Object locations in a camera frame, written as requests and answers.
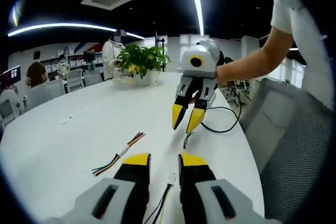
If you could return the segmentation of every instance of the ceiling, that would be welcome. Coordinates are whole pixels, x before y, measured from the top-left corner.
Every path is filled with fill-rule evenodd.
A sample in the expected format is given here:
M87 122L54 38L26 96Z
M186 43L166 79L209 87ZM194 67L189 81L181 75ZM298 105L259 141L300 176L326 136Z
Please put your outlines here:
M47 28L8 38L16 29L8 22L18 0L6 0L1 16L1 39L7 55L40 45L58 42L106 41L109 31L88 28ZM194 0L133 0L111 11L81 5L82 0L21 0L18 27L73 22L121 28L143 36L198 34ZM273 0L201 0L204 33L211 37L240 39L243 35L263 37L269 33Z

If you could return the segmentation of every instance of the white flower pot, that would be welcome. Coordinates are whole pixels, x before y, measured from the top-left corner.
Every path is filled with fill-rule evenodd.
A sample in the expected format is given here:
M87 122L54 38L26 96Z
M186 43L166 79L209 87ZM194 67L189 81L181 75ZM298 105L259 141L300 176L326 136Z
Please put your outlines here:
M147 71L146 75L141 79L140 75L133 72L133 76L138 86L156 86L159 80L160 72L159 71Z
M146 75L141 79L140 74L137 74L135 71L133 71L133 76L135 78L135 81L137 82L138 86L149 86L151 84L151 72L147 71Z
M150 71L150 79L151 79L151 85L157 86L157 82L159 81L160 72L159 71Z

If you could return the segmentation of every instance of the round table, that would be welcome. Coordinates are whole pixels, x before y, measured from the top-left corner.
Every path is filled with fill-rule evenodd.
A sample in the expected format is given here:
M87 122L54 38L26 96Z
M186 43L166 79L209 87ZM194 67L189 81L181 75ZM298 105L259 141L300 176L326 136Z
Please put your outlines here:
M5 130L0 161L23 206L37 221L60 217L75 199L105 177L113 177L118 161L98 177L91 169L109 163L137 132L146 136L131 154L151 153L150 202L144 219L158 204L171 172L178 174L178 154L202 157L217 179L226 179L253 202L264 216L263 191L258 170L242 128L217 134L201 125L183 150L192 106L174 131L172 105L180 73L161 73L157 86L120 90L107 81L63 95L23 114ZM217 89L213 106L229 107ZM209 110L204 123L228 129L235 122L229 110ZM178 178L166 200L165 223L183 223Z

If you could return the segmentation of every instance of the white connector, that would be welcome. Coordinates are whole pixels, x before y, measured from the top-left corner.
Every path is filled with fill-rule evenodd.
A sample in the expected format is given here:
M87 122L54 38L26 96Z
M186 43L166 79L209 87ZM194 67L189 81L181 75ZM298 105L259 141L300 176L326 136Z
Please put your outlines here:
M168 179L168 184L169 185L174 185L176 180L176 174L175 173L170 173L169 179Z

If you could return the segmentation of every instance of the green leaves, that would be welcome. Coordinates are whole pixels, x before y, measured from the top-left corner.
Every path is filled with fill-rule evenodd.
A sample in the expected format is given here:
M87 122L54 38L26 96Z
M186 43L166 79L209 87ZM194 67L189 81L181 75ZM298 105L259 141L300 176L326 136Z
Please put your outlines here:
M161 70L161 65L171 62L167 52L160 47L139 47L130 45L122 50L118 56L124 69L134 69L141 79L148 70Z

